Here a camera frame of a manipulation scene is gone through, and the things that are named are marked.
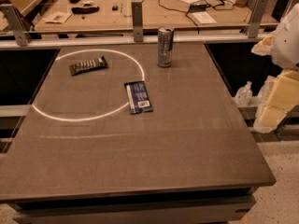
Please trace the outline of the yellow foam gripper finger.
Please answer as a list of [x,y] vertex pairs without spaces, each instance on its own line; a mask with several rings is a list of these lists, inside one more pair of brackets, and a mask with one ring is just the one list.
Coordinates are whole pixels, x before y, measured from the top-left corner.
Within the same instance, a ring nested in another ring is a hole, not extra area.
[[259,56],[270,55],[272,50],[272,42],[273,42],[274,34],[275,34],[274,32],[270,33],[263,40],[255,44],[252,47],[251,52]]

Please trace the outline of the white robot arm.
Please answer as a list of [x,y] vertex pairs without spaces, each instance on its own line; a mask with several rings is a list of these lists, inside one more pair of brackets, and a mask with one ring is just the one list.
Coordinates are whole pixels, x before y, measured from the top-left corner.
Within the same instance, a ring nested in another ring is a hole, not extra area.
[[253,46],[251,52],[270,55],[282,69],[299,69],[299,4],[281,20],[277,29]]

